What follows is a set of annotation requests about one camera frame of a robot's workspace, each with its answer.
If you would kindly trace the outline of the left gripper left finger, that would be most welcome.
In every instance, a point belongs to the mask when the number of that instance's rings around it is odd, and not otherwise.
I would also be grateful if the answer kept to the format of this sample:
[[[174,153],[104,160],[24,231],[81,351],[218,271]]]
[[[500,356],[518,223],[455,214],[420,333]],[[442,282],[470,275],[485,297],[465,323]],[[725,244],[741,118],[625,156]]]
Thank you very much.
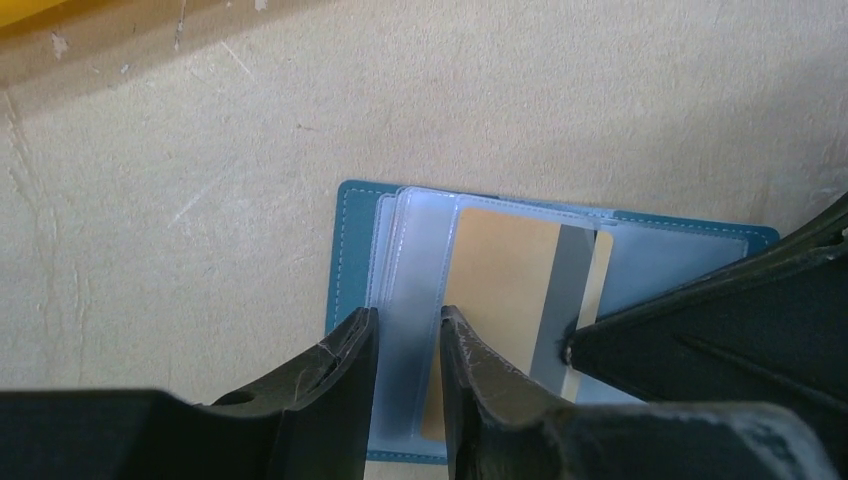
[[[378,314],[209,405],[156,389],[5,391],[5,479],[360,479]]]

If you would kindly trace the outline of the gold magnetic stripe card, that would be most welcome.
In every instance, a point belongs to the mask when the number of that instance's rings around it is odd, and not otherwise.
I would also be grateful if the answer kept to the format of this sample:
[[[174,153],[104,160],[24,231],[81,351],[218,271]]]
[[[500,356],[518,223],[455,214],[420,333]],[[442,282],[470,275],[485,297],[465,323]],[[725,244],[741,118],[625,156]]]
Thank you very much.
[[[608,232],[466,208],[444,302],[521,372],[575,400],[562,341],[581,320],[594,322],[613,245]]]

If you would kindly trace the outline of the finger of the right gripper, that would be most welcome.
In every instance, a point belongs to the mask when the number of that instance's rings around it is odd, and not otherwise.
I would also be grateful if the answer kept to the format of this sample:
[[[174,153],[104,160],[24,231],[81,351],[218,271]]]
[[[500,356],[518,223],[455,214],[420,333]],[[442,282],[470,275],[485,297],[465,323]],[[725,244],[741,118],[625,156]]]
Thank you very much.
[[[569,332],[564,362],[648,401],[793,411],[847,470],[847,201],[756,255]]]

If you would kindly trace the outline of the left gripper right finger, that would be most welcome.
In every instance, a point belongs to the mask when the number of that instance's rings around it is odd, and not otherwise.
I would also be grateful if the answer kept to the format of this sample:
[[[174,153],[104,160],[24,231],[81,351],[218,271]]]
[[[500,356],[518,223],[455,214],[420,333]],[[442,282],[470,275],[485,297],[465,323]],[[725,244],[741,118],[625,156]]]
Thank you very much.
[[[577,405],[441,311],[440,362],[453,479],[835,479],[813,430],[760,402]]]

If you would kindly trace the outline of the blue card holder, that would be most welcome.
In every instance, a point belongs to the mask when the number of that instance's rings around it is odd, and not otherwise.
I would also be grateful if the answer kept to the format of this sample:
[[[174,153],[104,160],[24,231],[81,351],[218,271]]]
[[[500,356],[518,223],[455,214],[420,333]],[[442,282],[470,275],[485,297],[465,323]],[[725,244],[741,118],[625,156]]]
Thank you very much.
[[[779,239],[770,227],[478,196],[349,180],[339,188],[327,325],[359,307],[379,314],[379,360],[368,458],[447,460],[439,359],[441,310],[459,214],[482,208],[608,232],[614,245],[599,316],[658,296],[755,254]],[[594,322],[581,320],[577,328]],[[631,396],[568,368],[575,400]]]

